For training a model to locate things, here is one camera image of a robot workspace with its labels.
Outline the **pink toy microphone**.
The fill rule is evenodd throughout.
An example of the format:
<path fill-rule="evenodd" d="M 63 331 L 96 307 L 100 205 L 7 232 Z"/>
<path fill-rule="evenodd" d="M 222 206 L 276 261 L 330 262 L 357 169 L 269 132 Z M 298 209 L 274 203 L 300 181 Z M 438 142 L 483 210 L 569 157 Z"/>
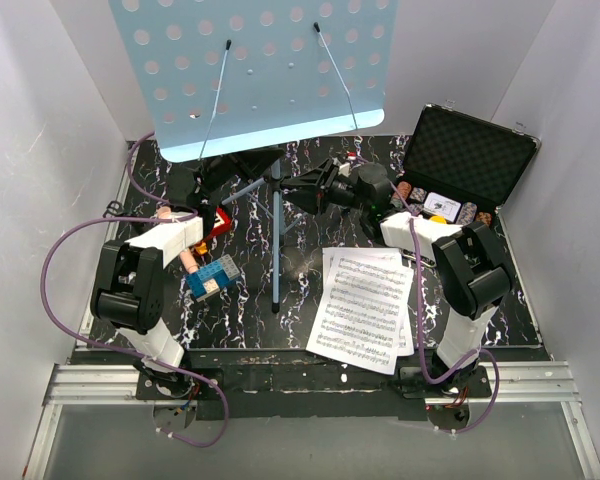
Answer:
<path fill-rule="evenodd" d="M 190 246 L 202 238 L 203 221 L 198 217 L 184 221 L 183 215 L 175 214 L 166 206 L 160 207 L 156 215 L 158 219 L 175 220 L 173 224 L 165 224 L 165 227 L 171 227 L 172 234 L 162 248 L 163 267 L 166 268 L 179 257 L 187 274 L 196 272 L 198 264 L 190 251 Z"/>

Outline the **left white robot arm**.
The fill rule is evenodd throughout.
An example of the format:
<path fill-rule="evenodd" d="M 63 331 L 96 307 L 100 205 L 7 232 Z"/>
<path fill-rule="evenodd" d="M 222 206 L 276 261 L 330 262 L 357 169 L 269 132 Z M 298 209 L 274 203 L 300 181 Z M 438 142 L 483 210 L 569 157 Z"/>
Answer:
<path fill-rule="evenodd" d="M 138 369 L 173 400 L 193 386 L 180 367 L 183 347 L 162 319 L 164 270 L 183 252 L 210 238 L 219 206 L 215 192 L 233 177 L 253 182 L 284 150 L 269 146 L 177 164 L 166 178 L 166 205 L 153 228 L 127 241 L 111 240 L 101 250 L 91 296 L 91 313 L 109 322 L 141 354 Z"/>

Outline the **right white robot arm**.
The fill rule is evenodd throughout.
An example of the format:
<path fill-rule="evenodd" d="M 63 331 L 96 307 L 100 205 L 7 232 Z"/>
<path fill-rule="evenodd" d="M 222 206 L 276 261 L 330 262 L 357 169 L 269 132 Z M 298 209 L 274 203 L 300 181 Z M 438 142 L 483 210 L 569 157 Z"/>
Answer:
<path fill-rule="evenodd" d="M 318 215 L 331 205 L 361 212 L 372 240 L 433 261 L 450 313 L 442 340 L 430 359 L 419 359 L 424 379 L 444 397 L 469 384 L 487 324 L 514 286 L 515 272 L 496 235 L 480 221 L 460 226 L 435 223 L 416 214 L 384 166 L 364 163 L 344 173 L 328 159 L 299 176 L 281 181 L 285 200 Z"/>

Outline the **black microphone stand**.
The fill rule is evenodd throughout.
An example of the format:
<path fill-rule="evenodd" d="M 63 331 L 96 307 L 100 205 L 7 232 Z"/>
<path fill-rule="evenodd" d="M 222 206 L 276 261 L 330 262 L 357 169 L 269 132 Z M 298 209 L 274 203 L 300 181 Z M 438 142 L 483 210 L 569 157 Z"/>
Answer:
<path fill-rule="evenodd" d="M 137 213 L 133 213 L 131 210 L 126 209 L 124 207 L 124 204 L 121 203 L 118 200 L 111 200 L 103 214 L 102 214 L 103 218 L 141 218 L 140 214 Z M 129 226 L 129 228 L 131 229 L 131 237 L 134 236 L 139 236 L 141 234 L 143 234 L 146 230 L 147 227 L 145 226 L 144 223 L 139 223 L 139 222 L 126 222 L 126 225 Z"/>

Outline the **sheet music page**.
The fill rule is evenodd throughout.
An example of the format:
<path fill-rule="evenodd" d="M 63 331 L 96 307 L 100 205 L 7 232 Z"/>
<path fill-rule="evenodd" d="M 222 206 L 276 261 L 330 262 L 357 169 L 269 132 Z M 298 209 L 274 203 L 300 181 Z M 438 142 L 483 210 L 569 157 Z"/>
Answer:
<path fill-rule="evenodd" d="M 397 321 L 375 307 L 359 309 L 334 293 L 321 297 L 306 350 L 382 375 L 395 373 Z"/>
<path fill-rule="evenodd" d="M 323 249 L 323 296 L 334 293 L 359 309 L 375 307 L 397 321 L 397 355 L 414 353 L 408 299 L 413 270 L 397 248 L 327 247 Z"/>

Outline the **blue music stand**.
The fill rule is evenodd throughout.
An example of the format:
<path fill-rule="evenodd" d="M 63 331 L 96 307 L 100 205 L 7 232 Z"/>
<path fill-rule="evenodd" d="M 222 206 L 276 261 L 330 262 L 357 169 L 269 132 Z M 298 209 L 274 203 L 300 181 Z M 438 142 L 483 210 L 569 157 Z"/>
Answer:
<path fill-rule="evenodd" d="M 113 1 L 109 8 L 167 161 L 384 120 L 394 1 Z"/>

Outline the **black poker chip case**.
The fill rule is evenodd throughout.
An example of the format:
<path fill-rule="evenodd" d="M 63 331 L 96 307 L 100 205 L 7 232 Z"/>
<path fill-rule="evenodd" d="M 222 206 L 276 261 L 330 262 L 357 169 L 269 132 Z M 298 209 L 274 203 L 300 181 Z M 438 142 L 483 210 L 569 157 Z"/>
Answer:
<path fill-rule="evenodd" d="M 406 144 L 396 181 L 495 216 L 540 146 L 526 133 L 428 104 Z"/>

